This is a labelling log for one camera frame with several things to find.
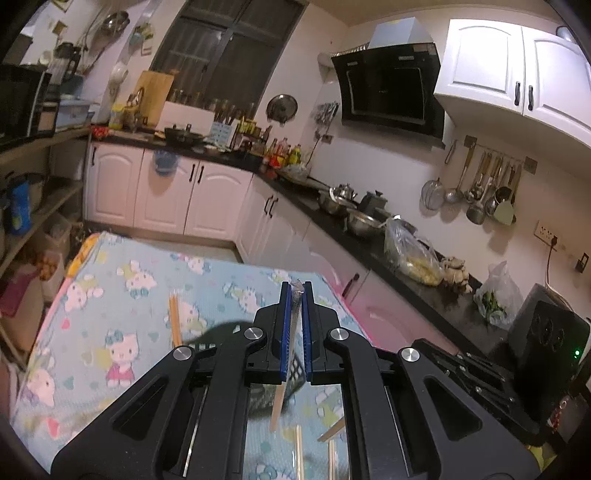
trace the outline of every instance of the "power cord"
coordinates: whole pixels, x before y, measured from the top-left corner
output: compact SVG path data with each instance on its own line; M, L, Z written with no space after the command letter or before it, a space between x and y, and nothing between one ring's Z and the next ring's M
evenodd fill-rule
M550 242L550 252L548 252L548 261L546 263L545 286L546 286L546 289L548 290L548 292L550 293L550 296L556 302L561 303L564 307L566 307L571 312L573 312L574 310L571 307L571 305L568 302L568 300L565 299L558 291L556 291L555 289L553 289L550 286L550 257L552 256L552 250L554 249L554 247L556 246L557 243L558 243L558 237L556 235L554 235L554 237L552 238L552 241Z

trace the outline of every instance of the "white cabinet door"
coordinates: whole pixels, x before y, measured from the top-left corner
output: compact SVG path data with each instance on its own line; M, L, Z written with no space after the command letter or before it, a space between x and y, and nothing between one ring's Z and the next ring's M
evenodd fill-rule
M198 161L181 157L177 170L162 177L154 169L153 152L144 154L135 201L134 227L183 233Z
M435 94L523 111L523 38L519 25L450 20Z
M404 298L370 272L349 307L375 346L397 352L419 338L455 355L458 349Z
M275 191L259 178L253 178L242 207L241 223L236 238L236 247L244 263L252 263L261 236L262 226L268 220L269 204Z
M524 113L591 146L591 67L575 43L523 27Z
M314 224L308 228L304 242L310 250L312 271L323 275L339 294L343 294L350 284L345 299L353 300L368 275L368 269Z
M195 175L185 235L234 241L252 173L202 161Z
M86 172L86 220L133 226L144 150L94 144Z
M269 203L268 221L250 263L263 267L293 268L287 257L293 242L301 242L310 219L287 199L275 194Z

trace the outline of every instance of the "black appliance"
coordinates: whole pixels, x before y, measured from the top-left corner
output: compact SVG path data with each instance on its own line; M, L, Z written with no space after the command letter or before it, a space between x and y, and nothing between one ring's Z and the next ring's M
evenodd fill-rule
M343 123L380 125L442 145L445 113L433 96L441 67L434 43L368 48L332 61Z
M577 314L556 305L542 285L534 285L509 332L509 346L517 361L515 391L537 423L545 423L569 392L590 330Z
M50 80L42 68L0 65L0 148L53 136L59 101L47 99Z

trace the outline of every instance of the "blue gripper pad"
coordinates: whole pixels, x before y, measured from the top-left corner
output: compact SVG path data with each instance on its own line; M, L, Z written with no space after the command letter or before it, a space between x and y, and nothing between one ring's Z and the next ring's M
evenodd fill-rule
M311 381L312 377L312 340L310 332L310 312L308 310L307 288L301 296L301 332L304 338L304 371L306 372L306 381Z
M281 381L287 382L287 372L289 371L288 362L290 358L290 324L291 324L291 286L287 282L287 301L285 302L285 311L283 313L283 334L281 335L281 358L279 369L281 371Z

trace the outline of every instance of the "upper wall cabinet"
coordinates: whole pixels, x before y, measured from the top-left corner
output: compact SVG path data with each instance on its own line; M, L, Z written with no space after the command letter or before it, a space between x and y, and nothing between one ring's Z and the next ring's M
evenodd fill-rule
M581 49L560 37L523 27L526 116L591 146L591 67Z
M467 133L591 179L591 67L576 44L519 25L451 20L435 96Z
M451 20L435 92L523 111L521 27Z

